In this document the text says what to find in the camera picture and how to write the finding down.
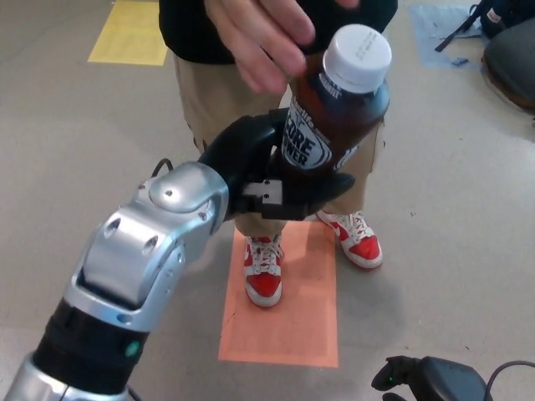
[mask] black bag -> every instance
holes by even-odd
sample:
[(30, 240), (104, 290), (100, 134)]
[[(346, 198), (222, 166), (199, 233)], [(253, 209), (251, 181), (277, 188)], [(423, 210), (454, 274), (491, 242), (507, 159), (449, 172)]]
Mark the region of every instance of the black bag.
[(435, 51), (441, 52), (458, 33), (466, 32), (480, 18), (481, 28), (488, 38), (535, 18), (535, 0), (481, 0), (470, 7), (470, 17), (450, 36), (439, 44)]
[(521, 109), (535, 112), (535, 18), (499, 33), (482, 62), (495, 88)]

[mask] leg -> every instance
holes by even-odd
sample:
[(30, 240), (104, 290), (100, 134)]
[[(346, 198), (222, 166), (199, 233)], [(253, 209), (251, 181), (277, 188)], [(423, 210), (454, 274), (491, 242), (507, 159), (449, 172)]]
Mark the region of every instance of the leg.
[[(235, 120), (265, 114), (280, 104), (279, 96), (252, 92), (235, 65), (189, 63), (175, 57), (175, 66), (184, 118), (200, 152)], [(247, 294), (259, 306), (272, 306), (282, 293), (280, 233), (284, 222), (265, 221), (253, 214), (239, 216), (235, 222), (247, 239)]]
[(366, 224), (361, 211), (364, 208), (366, 181), (379, 152), (383, 149), (382, 124), (364, 139), (361, 147), (342, 168), (350, 173), (356, 182), (345, 194), (328, 203), (318, 218), (331, 226), (339, 237), (345, 255), (364, 269), (378, 267), (383, 261), (377, 236)]

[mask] human hand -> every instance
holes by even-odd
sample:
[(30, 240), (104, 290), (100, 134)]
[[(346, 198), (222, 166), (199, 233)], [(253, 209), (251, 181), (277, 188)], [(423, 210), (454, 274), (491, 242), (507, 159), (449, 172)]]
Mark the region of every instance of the human hand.
[[(345, 8), (359, 5), (359, 0), (334, 1)], [(288, 76), (300, 74), (306, 68), (298, 45), (313, 41), (314, 26), (295, 0), (204, 3), (221, 41), (234, 56), (240, 75), (255, 92), (283, 94)]]

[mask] brown bottle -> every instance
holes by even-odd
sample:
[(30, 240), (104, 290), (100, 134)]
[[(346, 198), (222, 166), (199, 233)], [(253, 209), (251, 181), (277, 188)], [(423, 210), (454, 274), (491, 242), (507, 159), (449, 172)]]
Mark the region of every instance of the brown bottle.
[(290, 180), (331, 174), (380, 124), (390, 102), (386, 39), (364, 25), (342, 27), (323, 57), (296, 79), (284, 126), (281, 168)]

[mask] black strap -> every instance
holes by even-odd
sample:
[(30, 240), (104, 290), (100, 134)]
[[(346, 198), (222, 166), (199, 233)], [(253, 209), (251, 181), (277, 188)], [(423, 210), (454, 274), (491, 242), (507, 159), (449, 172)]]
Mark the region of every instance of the black strap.
[(461, 32), (466, 32), (474, 24), (474, 22), (483, 14), (483, 8), (487, 5), (488, 0), (481, 0), (479, 4), (474, 4), (470, 7), (470, 17), (466, 19), (464, 23), (461, 24), (453, 33), (451, 33), (446, 39), (439, 44), (435, 51), (440, 53), (444, 50), (448, 44), (454, 39), (454, 37)]

